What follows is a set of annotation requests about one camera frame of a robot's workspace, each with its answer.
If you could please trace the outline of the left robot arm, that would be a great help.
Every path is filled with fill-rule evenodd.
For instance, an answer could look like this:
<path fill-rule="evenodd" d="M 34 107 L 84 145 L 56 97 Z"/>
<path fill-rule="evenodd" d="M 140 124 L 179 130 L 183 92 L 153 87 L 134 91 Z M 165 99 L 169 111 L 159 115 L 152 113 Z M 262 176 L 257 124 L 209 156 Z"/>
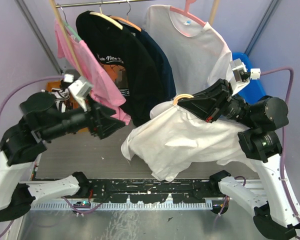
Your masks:
<path fill-rule="evenodd" d="M 78 107 L 60 112 L 55 101 L 56 97 L 48 92 L 31 95 L 19 105 L 23 117 L 0 141 L 0 222 L 18 219 L 45 201 L 89 195 L 91 184 L 81 171 L 35 186 L 20 182 L 25 170 L 47 150 L 45 143 L 85 128 L 102 140 L 126 125 L 113 117 L 115 110 L 91 97 L 85 101 L 86 110 Z"/>

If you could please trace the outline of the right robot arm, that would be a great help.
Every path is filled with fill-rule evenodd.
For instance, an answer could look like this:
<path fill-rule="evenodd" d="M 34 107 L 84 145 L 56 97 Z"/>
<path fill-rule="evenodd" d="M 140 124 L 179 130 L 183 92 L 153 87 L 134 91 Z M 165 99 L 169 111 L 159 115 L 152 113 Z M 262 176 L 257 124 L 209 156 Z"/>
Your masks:
<path fill-rule="evenodd" d="M 259 197 L 239 184 L 225 170 L 209 178 L 209 191 L 215 197 L 226 195 L 253 218 L 258 231 L 270 240 L 290 240 L 300 229 L 300 206 L 286 195 L 290 189 L 281 164 L 283 148 L 276 130 L 289 123 L 288 106 L 278 97 L 264 96 L 249 104 L 233 92 L 229 82 L 219 79 L 211 87 L 182 97 L 177 104 L 207 123 L 219 117 L 247 127 L 237 134 L 241 150 L 255 167 L 266 197 Z"/>

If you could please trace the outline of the cream wooden hanger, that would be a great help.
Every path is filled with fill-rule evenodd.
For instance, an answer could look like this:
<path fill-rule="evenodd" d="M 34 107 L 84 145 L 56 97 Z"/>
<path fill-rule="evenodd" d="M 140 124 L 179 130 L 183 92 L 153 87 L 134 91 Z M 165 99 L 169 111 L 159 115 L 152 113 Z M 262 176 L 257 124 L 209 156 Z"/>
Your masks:
<path fill-rule="evenodd" d="M 191 99 L 193 98 L 194 96 L 191 95 L 191 94 L 187 94 L 187 93 L 183 93 L 183 94 L 179 94 L 177 95 L 173 101 L 172 101 L 172 105 L 173 106 L 176 106 L 178 104 L 179 101 L 183 100 L 183 99 Z"/>

